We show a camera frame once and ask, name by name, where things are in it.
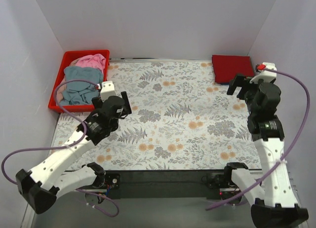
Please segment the red t shirt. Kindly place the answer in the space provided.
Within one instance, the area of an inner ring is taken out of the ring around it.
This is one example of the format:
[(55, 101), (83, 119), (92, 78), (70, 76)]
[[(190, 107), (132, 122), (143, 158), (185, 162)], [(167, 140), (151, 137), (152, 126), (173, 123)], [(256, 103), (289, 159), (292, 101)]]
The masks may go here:
[(249, 56), (212, 55), (216, 83), (230, 82), (237, 74), (254, 76)]

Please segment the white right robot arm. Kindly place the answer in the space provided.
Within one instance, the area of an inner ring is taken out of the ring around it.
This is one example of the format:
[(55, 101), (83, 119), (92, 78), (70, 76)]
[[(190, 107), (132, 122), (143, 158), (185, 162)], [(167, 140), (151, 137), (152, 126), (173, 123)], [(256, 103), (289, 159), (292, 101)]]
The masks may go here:
[(223, 180), (237, 186), (251, 206), (251, 218), (257, 228), (296, 228), (309, 218), (301, 208), (291, 187), (284, 159), (284, 131), (276, 115), (281, 90), (275, 77), (236, 75), (229, 83), (228, 95), (237, 87), (237, 97), (244, 100), (249, 112), (247, 128), (258, 152), (263, 173), (263, 186), (252, 186), (245, 163), (230, 162), (224, 168)]

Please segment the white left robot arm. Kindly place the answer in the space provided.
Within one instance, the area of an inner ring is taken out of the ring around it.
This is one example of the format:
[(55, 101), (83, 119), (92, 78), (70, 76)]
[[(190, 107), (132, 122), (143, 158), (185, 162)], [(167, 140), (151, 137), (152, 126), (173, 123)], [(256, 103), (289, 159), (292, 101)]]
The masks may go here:
[(119, 127), (119, 119), (131, 114), (126, 92), (110, 96), (105, 101), (94, 101), (95, 109), (78, 125), (65, 143), (39, 165), (29, 171), (21, 169), (16, 174), (20, 194), (36, 214), (46, 212), (61, 196), (85, 187), (101, 188), (106, 182), (102, 166), (92, 162), (81, 169), (66, 173), (66, 169)]

